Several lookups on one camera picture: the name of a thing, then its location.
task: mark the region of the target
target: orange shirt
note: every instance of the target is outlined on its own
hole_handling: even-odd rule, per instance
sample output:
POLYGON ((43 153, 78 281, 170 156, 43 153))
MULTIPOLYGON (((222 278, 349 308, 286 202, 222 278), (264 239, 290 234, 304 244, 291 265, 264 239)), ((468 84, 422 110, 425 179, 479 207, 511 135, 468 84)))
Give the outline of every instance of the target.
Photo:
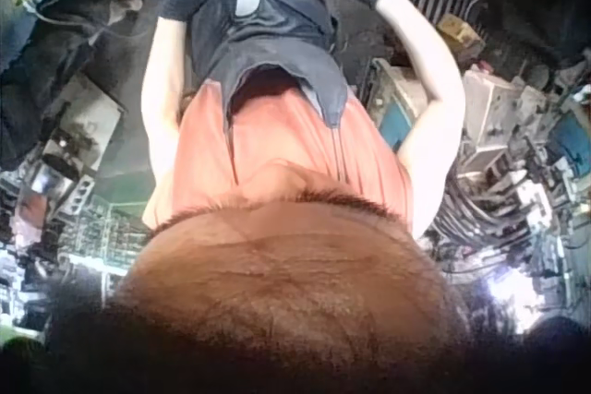
POLYGON ((175 167, 156 186, 145 223, 154 228, 184 210, 254 203, 274 189, 281 198, 285 181, 290 181, 295 187, 360 195, 398 214, 410 230, 408 173, 357 98, 350 96, 341 121, 347 181, 339 183, 332 131, 293 80, 266 83, 273 81, 280 88, 250 94, 235 110, 234 156, 223 132, 220 85, 205 82, 185 112, 175 167))

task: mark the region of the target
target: man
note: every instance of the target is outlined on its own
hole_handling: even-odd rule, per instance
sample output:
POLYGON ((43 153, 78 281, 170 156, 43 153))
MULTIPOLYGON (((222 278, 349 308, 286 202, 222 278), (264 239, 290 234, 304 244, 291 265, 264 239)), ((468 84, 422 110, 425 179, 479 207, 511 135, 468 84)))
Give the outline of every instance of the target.
POLYGON ((431 99, 394 155, 328 55, 323 3, 299 1, 260 0, 254 16, 220 22, 226 54, 193 54, 212 67, 182 109, 187 23, 200 8, 192 47, 208 47, 215 27, 195 23, 219 1, 163 0, 142 93, 154 233, 99 316, 55 316, 49 342, 70 386, 444 390, 433 374, 450 373, 428 372, 442 356, 458 362, 468 326, 413 237, 458 149, 458 69, 409 0, 361 0, 392 25, 431 99), (83 339, 64 339, 80 328, 83 339))
MULTIPOLYGON (((226 44, 228 54, 215 54, 214 66, 209 54, 193 53, 196 71, 207 66, 210 79, 203 82, 179 122, 187 22, 207 2, 163 0, 142 92, 157 183, 144 216, 151 228, 177 221, 178 214, 186 219, 194 209, 248 207, 313 191, 362 197, 384 207, 415 238, 427 229, 459 146, 462 81, 443 40, 408 0, 362 1, 392 25, 431 99, 397 156, 346 89, 338 68, 333 69, 334 62, 319 48, 322 45, 310 43, 307 35, 300 40, 297 32, 271 34, 271 26, 246 39, 264 45, 266 53, 243 42, 239 43, 243 46, 226 44), (246 49, 239 53, 236 46, 246 49), (269 61, 267 47, 297 50, 269 61), (227 61, 244 52, 262 62, 235 68, 227 61), (308 58, 292 64, 300 53, 308 58), (321 74, 334 83, 319 81, 302 65, 323 70, 321 74), (220 66, 239 74, 220 76, 220 66), (277 66, 283 70, 273 69, 277 66)), ((234 28, 240 27, 247 25, 238 21, 234 28)), ((211 40, 211 35, 201 32, 193 28, 193 41, 211 40)), ((325 33, 318 34, 315 42, 322 41, 325 33)), ((172 224, 164 226, 170 229, 172 224)))

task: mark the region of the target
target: light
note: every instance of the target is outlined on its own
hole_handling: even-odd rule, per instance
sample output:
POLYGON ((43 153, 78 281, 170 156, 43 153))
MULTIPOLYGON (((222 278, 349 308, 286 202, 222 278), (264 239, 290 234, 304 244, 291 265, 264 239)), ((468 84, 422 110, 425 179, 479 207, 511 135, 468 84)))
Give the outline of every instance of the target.
POLYGON ((542 316, 537 307, 544 303, 544 297, 536 293, 533 280, 517 269, 489 279, 488 291, 495 300, 512 309, 517 334, 528 331, 542 316))

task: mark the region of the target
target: cable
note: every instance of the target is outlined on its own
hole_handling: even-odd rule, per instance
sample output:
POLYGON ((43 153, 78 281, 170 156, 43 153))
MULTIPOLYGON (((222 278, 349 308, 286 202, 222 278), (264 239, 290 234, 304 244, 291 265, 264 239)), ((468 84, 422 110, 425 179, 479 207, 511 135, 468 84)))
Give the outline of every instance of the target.
POLYGON ((101 31, 99 32, 106 32, 107 34, 111 34, 115 37, 118 37, 120 39, 137 39, 139 37, 143 37, 145 36, 148 31, 143 31, 140 34, 131 34, 131 35, 125 35, 125 34, 119 34, 118 32, 115 32, 113 30, 110 30, 108 28, 108 25, 105 25, 103 23, 93 23, 91 21, 86 21, 86 22, 71 22, 71 21, 67 21, 67 20, 55 20, 53 18, 48 18, 46 16, 44 16, 43 14, 41 14, 37 8, 35 8, 35 6, 33 4, 31 4, 28 0, 24 1, 22 3, 23 7, 31 14, 35 15, 39 20, 42 20, 43 22, 49 23, 51 25, 56 25, 58 27, 87 27, 87 26, 91 26, 91 25, 95 25, 98 26, 101 31))
POLYGON ((482 271, 484 269, 490 269, 493 267, 500 267, 501 265, 503 265, 503 262, 499 262, 499 263, 491 263, 489 265, 485 265, 484 267, 480 267, 480 268, 472 268, 472 269, 464 269, 462 271, 448 271, 445 269, 442 269, 442 271, 446 274, 471 274, 473 272, 479 272, 482 271))
POLYGON ((567 246, 567 245, 563 245, 563 246, 564 246, 564 249, 568 249, 568 250, 570 250, 570 251, 575 251, 575 250, 577 250, 577 249, 583 249, 584 247, 586 247, 586 246, 589 246, 589 240, 591 240, 591 234, 589 234, 589 235, 587 236, 587 238, 586 238, 586 239, 584 239, 584 241, 583 241, 583 242, 582 242, 580 245, 577 245, 577 246, 567 246))

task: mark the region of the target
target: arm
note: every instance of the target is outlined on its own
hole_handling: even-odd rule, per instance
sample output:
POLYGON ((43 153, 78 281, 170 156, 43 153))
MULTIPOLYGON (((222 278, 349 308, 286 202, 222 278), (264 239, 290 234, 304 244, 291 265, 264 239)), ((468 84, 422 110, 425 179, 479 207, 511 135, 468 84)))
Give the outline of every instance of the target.
POLYGON ((439 210, 445 178, 460 146, 464 86, 447 45, 409 0, 378 0, 376 9, 401 39, 429 97, 427 110, 398 152, 413 185, 417 238, 439 210))
POLYGON ((185 85, 186 34, 186 23, 158 19, 141 91, 141 116, 156 183, 175 163, 178 105, 185 85))
POLYGON ((413 186, 417 238, 437 214, 445 178, 457 155, 464 125, 464 86, 445 42, 409 0, 360 1, 394 28, 429 97, 427 110, 398 152, 413 186))
POLYGON ((141 115, 159 183, 175 164, 178 107, 185 87, 187 23, 206 0, 162 0, 141 92, 141 115))

